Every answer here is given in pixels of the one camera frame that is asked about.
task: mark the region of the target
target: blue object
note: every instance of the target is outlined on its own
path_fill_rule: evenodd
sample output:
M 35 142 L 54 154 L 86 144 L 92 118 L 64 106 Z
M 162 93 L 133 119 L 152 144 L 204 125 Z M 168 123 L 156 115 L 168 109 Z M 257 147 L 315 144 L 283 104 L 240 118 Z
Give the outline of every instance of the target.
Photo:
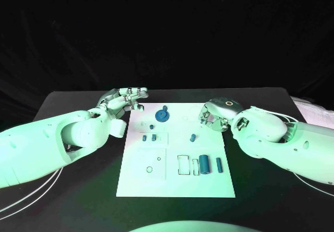
M 195 134 L 191 135 L 189 141 L 192 142 L 195 138 Z
M 207 155 L 200 155 L 198 161 L 200 161 L 200 174 L 208 174 L 210 173 L 210 166 L 208 166 Z
M 158 122 L 165 122 L 168 120 L 166 106 L 164 105 L 162 109 L 155 113 L 155 119 Z
M 215 161 L 217 161 L 217 172 L 221 173 L 223 172 L 223 167 L 221 167 L 220 158 L 215 158 Z

